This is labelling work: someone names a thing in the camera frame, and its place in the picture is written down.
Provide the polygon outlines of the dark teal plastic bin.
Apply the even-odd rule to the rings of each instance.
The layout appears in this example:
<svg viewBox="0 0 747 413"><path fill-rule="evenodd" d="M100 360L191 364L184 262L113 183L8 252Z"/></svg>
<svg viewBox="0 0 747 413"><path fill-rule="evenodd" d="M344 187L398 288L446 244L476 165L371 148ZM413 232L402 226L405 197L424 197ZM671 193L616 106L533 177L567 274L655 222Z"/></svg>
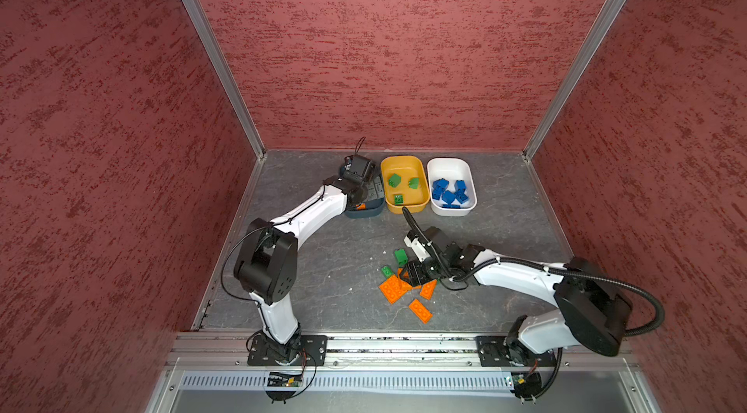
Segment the dark teal plastic bin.
<svg viewBox="0 0 747 413"><path fill-rule="evenodd" d="M381 213L385 203L384 189L381 179L381 168L377 164L375 176L368 185L368 195L366 197L351 197L344 214L350 219L373 218ZM366 204L366 210L356 210L360 204Z"/></svg>

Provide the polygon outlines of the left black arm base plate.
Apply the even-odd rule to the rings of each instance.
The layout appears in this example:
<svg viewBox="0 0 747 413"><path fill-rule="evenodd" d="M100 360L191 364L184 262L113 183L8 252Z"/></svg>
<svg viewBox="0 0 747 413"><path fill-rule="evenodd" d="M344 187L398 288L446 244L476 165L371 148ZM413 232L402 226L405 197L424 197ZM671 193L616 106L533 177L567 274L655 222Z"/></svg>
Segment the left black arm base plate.
<svg viewBox="0 0 747 413"><path fill-rule="evenodd" d="M247 341L249 366L323 366L329 338L325 335L296 334L286 344L273 341L263 332Z"/></svg>

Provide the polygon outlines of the green lego tall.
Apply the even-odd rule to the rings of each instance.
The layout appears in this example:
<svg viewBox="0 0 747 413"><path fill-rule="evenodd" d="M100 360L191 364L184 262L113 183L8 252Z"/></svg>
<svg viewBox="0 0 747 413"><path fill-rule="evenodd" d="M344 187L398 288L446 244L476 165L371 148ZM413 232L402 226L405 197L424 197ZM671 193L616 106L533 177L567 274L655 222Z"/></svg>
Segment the green lego tall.
<svg viewBox="0 0 747 413"><path fill-rule="evenodd" d="M393 270L392 270L392 269L391 269L391 268L390 268L390 267L389 267L388 265L385 265L385 266L384 266L384 267L383 267L383 268L381 269L381 273L382 273L382 275L383 275L383 276L384 276L384 277L385 277L386 279L388 279L389 277L391 277L391 276L393 276L393 275L394 275L394 272L393 272Z"/></svg>

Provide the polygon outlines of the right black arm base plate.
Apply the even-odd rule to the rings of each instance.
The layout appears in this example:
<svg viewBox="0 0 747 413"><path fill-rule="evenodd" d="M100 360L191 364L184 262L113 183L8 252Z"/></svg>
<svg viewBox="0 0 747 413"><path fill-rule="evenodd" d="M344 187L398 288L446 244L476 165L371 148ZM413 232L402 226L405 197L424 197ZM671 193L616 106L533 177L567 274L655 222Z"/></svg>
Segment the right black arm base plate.
<svg viewBox="0 0 747 413"><path fill-rule="evenodd" d="M554 352L536 354L512 337L481 335L475 341L483 368L549 368L556 364Z"/></svg>

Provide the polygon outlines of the white plastic bin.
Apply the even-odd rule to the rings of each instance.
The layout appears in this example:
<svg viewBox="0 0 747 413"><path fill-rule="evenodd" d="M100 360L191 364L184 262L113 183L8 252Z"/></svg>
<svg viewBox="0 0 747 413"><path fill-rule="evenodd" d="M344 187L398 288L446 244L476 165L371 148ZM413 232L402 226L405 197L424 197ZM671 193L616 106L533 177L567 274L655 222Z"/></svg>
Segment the white plastic bin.
<svg viewBox="0 0 747 413"><path fill-rule="evenodd" d="M476 208L478 198L475 183L471 168L465 160L455 157L433 158L429 160L426 165L426 173L429 180L430 193L433 191L433 182L442 178L449 180L447 191L452 191L455 196L457 194L454 187L456 181L463 180L466 182L467 186L467 189L464 192L469 197L469 200L464 204L460 204L457 199L454 201L454 204L461 205L461 209L459 210L445 209L441 198L439 200L434 200L431 197L431 208L436 215L453 218L466 217Z"/></svg>

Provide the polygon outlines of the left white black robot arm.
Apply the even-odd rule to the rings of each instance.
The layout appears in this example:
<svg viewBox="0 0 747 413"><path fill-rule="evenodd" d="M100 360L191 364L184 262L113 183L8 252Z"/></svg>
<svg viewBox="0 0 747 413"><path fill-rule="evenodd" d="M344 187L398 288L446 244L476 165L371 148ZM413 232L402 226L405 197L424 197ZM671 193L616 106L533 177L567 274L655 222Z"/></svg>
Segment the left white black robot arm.
<svg viewBox="0 0 747 413"><path fill-rule="evenodd" d="M298 273L299 250L322 226L368 200L369 186L381 170L362 154L344 159L338 173L297 207L272 220L256 219L233 245L233 278L245 296L230 292L225 277L220 285L227 296L253 303L262 327L256 337L278 364L293 364L303 352L302 330L290 296Z"/></svg>

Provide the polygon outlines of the blue lego pair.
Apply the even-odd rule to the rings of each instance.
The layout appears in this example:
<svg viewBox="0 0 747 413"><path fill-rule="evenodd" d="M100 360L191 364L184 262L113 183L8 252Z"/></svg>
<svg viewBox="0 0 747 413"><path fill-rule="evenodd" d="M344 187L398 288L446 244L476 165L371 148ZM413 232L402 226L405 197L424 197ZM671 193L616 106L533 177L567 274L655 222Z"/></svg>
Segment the blue lego pair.
<svg viewBox="0 0 747 413"><path fill-rule="evenodd" d="M449 180L446 180L444 178L436 180L432 184L433 189L440 189L441 191L446 191L449 187Z"/></svg>

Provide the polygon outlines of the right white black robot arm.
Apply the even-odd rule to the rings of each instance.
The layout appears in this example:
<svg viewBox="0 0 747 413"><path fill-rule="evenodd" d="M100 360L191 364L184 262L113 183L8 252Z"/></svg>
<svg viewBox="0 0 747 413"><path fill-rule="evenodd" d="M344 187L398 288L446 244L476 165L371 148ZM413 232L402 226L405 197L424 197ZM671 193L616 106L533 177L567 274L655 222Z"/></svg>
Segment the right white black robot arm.
<svg viewBox="0 0 747 413"><path fill-rule="evenodd" d="M567 263L509 257L479 245L461 247L436 227L415 226L404 243L414 258L400 276L413 287L439 281L461 291L475 281L552 306L543 315L516 319L495 352L504 364L530 366L571 346L614 357L626 337L655 331L665 321L665 308L651 292L606 277L581 257Z"/></svg>

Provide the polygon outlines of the orange lego bottom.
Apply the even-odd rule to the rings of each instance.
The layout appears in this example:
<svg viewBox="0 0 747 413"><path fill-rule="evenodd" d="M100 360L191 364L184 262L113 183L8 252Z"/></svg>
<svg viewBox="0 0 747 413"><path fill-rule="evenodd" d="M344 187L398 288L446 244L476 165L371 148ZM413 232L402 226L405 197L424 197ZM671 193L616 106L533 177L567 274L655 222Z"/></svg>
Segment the orange lego bottom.
<svg viewBox="0 0 747 413"><path fill-rule="evenodd" d="M433 318L433 314L426 308L426 306L419 300L414 299L409 305L410 311L414 313L414 316L418 318L424 325L427 325Z"/></svg>

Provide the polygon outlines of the orange lego large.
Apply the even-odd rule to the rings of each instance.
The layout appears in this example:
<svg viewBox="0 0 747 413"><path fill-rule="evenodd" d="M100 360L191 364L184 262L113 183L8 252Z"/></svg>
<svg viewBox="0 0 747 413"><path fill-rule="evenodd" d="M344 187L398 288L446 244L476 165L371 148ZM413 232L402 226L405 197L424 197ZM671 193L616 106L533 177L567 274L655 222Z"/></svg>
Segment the orange lego large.
<svg viewBox="0 0 747 413"><path fill-rule="evenodd" d="M396 275L393 275L386 279L379 286L379 290L389 304L396 303L402 296L407 293L403 291L400 285L400 281Z"/></svg>

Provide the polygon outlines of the blue lego small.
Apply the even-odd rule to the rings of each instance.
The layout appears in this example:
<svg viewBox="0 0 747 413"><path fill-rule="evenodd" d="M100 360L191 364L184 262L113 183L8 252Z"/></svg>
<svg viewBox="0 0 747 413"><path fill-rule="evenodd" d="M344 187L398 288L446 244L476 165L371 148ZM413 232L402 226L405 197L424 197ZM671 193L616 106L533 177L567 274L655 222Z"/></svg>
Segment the blue lego small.
<svg viewBox="0 0 747 413"><path fill-rule="evenodd" d="M462 193L464 193L464 191L466 191L466 189L467 189L466 182L463 181L463 180L456 181L454 187L455 187L455 190L458 193L459 193L459 191L461 191Z"/></svg>

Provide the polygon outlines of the yellow plastic bin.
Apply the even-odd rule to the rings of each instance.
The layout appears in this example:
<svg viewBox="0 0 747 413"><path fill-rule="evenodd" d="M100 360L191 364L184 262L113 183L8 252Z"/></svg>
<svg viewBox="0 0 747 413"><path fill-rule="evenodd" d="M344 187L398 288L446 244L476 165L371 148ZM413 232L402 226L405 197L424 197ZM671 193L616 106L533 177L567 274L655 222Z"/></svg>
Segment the yellow plastic bin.
<svg viewBox="0 0 747 413"><path fill-rule="evenodd" d="M402 178L398 187L388 185L388 179L392 174L398 174ZM381 162L381 175L386 207L392 214L400 215L404 208L407 208L412 214L420 213L430 202L426 173L422 161L416 156L389 156L385 158ZM418 189L409 188L408 182L412 178L419 179ZM403 205L394 203L395 194L404 196Z"/></svg>

